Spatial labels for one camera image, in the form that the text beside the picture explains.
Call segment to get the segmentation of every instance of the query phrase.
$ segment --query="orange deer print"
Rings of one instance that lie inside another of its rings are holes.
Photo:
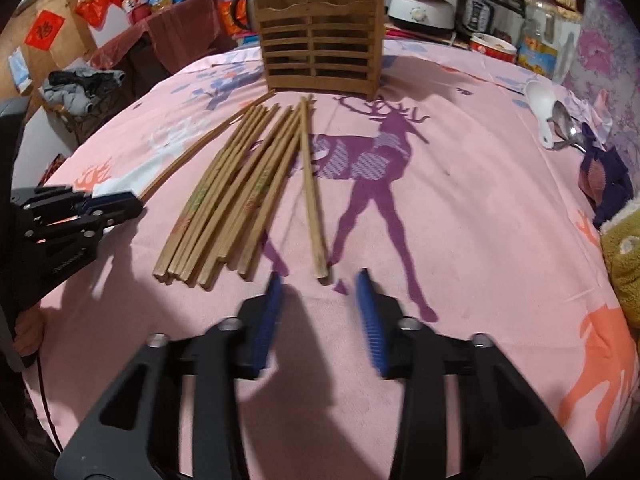
[[[109,178],[110,169],[108,160],[100,166],[89,166],[82,172],[82,177],[76,179],[74,188],[78,191],[93,191],[97,184],[101,184]]]
[[[560,402],[558,423],[565,426],[578,400],[602,383],[608,383],[607,391],[596,408],[599,428],[600,452],[607,452],[607,425],[613,404],[620,394],[622,399],[631,391],[636,366],[634,345],[625,316],[620,308],[606,304],[587,314],[580,325],[580,337],[588,332],[584,342],[584,368],[577,383]]]
[[[578,231],[584,234],[587,237],[587,240],[590,241],[593,245],[595,245],[597,248],[600,248],[600,237],[593,234],[594,228],[591,225],[591,222],[589,222],[589,218],[587,218],[587,215],[583,211],[578,211],[578,214],[580,215],[580,221],[574,222],[575,226],[578,228]]]

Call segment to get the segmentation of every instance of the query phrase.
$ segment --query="wooden chopstick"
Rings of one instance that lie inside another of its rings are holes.
[[[241,110],[237,111],[231,117],[222,121],[218,126],[216,126],[210,132],[207,132],[202,137],[200,137],[196,142],[194,142],[191,146],[189,146],[181,155],[179,155],[167,168],[165,168],[162,173],[155,177],[153,182],[149,184],[146,189],[140,194],[139,199],[143,203],[147,203],[148,200],[162,187],[169,177],[171,177],[176,171],[178,171],[181,167],[183,167],[189,160],[191,160],[196,153],[198,153],[202,148],[204,148],[207,144],[209,144],[212,140],[221,135],[231,124],[233,124],[239,117],[243,116],[250,107],[257,106],[262,104],[267,99],[270,99],[275,95],[274,90],[268,91],[266,94],[261,95],[255,101],[251,102]]]
[[[231,224],[231,229],[226,233],[223,238],[223,242],[220,245],[220,250],[218,251],[218,259],[222,262],[227,262],[233,247],[238,240],[240,231],[244,228],[246,223],[252,218],[253,212],[255,211],[256,206],[258,205],[258,200],[262,196],[264,190],[270,184],[273,174],[277,170],[280,165],[280,161],[284,156],[287,148],[289,147],[290,140],[293,137],[299,137],[298,131],[296,130],[298,125],[300,124],[300,110],[296,110],[297,120],[294,120],[292,126],[284,132],[282,135],[282,140],[280,140],[277,144],[277,147],[271,153],[269,160],[266,162],[265,166],[262,169],[262,172],[256,175],[255,183],[251,189],[248,188],[248,193],[246,194],[246,199],[239,201],[238,203],[241,205],[238,214],[235,216],[235,221]]]
[[[202,266],[202,270],[198,276],[198,284],[204,288],[207,288],[210,284],[210,279],[213,274],[213,271],[216,268],[216,265],[220,259],[220,249],[226,244],[226,240],[230,237],[230,234],[234,230],[234,225],[238,221],[239,216],[241,215],[241,211],[246,205],[247,200],[249,199],[249,195],[256,186],[258,179],[262,175],[264,168],[268,165],[271,160],[271,157],[276,152],[278,147],[281,145],[282,139],[285,139],[291,132],[295,131],[296,125],[300,122],[300,106],[296,107],[296,110],[290,115],[287,123],[284,127],[278,132],[278,138],[274,141],[273,145],[269,148],[269,151],[265,153],[264,157],[260,160],[260,163],[254,170],[251,178],[247,182],[247,184],[242,189],[242,193],[231,213],[226,218],[226,221],[220,229],[220,232],[217,236],[217,239],[214,240],[214,244],[212,249],[209,251],[209,255],[205,260],[205,263]]]
[[[258,107],[255,114],[247,121],[247,124],[245,124],[244,131],[240,132],[240,141],[230,150],[230,152],[225,154],[221,170],[210,185],[209,190],[202,200],[200,207],[196,211],[194,218],[190,222],[187,232],[178,245],[178,249],[175,251],[174,257],[169,264],[168,272],[170,275],[180,275],[186,259],[189,257],[193,246],[198,240],[198,236],[209,219],[210,212],[215,207],[220,193],[224,189],[224,186],[226,186],[228,179],[231,177],[233,168],[228,163],[229,159],[235,160],[236,155],[239,152],[242,152],[247,142],[253,138],[255,132],[258,132],[258,135],[260,135],[261,130],[259,128],[263,124],[265,117],[266,108],[262,106]]]
[[[302,152],[302,170],[305,181],[306,196],[306,217],[309,224],[309,235],[311,238],[311,248],[316,267],[316,278],[322,279],[329,275],[326,264],[326,251],[324,240],[322,239],[322,225],[320,223],[320,212],[318,207],[318,197],[316,195],[316,183],[311,168],[311,148],[309,146],[309,109],[308,101],[303,98],[302,124],[300,127],[300,151]]]
[[[202,175],[200,182],[193,190],[193,193],[191,193],[191,197],[184,205],[184,208],[180,213],[180,216],[178,217],[174,228],[171,230],[171,233],[169,234],[169,237],[164,244],[164,248],[162,248],[160,256],[158,257],[158,262],[154,267],[153,274],[158,280],[164,281],[164,279],[166,278],[166,273],[169,268],[169,264],[174,257],[175,251],[177,250],[182,237],[187,231],[191,220],[196,214],[197,209],[202,203],[207,190],[220,171],[221,164],[225,159],[225,153],[227,153],[229,149],[236,145],[240,137],[240,132],[244,129],[245,124],[247,123],[249,118],[252,117],[256,110],[257,107],[251,106],[244,114],[244,116],[242,116],[242,121],[238,124],[238,127],[232,133],[232,135],[227,139],[222,149],[219,150],[219,152],[216,154],[212,163],[207,168],[207,171],[205,171],[205,173]]]
[[[289,176],[289,169],[293,162],[293,158],[296,156],[299,145],[300,136],[296,135],[289,142],[287,151],[280,161],[278,171],[273,177],[273,181],[269,187],[267,196],[264,198],[262,206],[260,206],[260,211],[258,212],[258,216],[255,219],[254,226],[249,233],[249,237],[244,244],[244,249],[242,250],[242,254],[238,261],[238,274],[240,274],[240,276],[242,276],[243,278],[247,278],[247,276],[249,275],[255,251],[260,243],[260,237],[262,236],[263,232],[268,230],[269,224],[273,220],[273,213],[275,212],[276,202],[278,201],[280,193],[282,192],[282,189],[284,187],[284,183]]]
[[[207,249],[207,246],[212,243],[214,240],[212,239],[220,220],[223,215],[225,215],[226,210],[229,208],[230,204],[236,197],[238,191],[244,186],[244,183],[251,176],[252,170],[262,160],[262,155],[270,148],[273,139],[276,134],[284,127],[287,127],[290,121],[292,120],[293,115],[290,113],[291,107],[287,107],[284,112],[279,117],[276,124],[273,126],[267,137],[260,144],[260,146],[252,153],[249,160],[244,164],[238,176],[236,176],[235,180],[232,182],[229,189],[226,191],[223,199],[220,204],[214,211],[213,215],[209,219],[204,231],[200,235],[199,240],[197,240],[196,245],[191,251],[190,256],[188,257],[187,263],[185,264],[182,272],[180,273],[180,279],[184,282],[188,282],[191,279],[191,275],[198,265],[203,253]]]

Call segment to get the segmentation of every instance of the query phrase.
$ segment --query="red and white bowl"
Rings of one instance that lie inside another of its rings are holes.
[[[474,34],[471,37],[471,50],[475,50],[485,56],[495,57],[506,61],[507,63],[516,62],[516,54],[518,49],[511,43],[507,43],[495,36],[489,36],[488,34]]]

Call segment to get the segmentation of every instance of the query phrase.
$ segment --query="screw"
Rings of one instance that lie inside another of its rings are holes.
[[[242,328],[242,321],[237,317],[227,317],[218,324],[218,330],[222,332],[234,332]]]
[[[162,348],[169,342],[169,336],[166,334],[153,334],[146,340],[146,345],[151,348]]]
[[[491,348],[495,346],[494,342],[487,334],[475,334],[471,338],[471,342],[476,348]]]
[[[400,327],[400,330],[410,330],[411,332],[415,332],[422,328],[422,323],[415,319],[415,317],[403,317],[398,321],[398,326]]]

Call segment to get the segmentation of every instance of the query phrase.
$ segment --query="white appliance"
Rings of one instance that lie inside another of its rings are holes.
[[[391,0],[387,15],[396,27],[418,32],[451,31],[456,26],[456,8],[447,0]]]

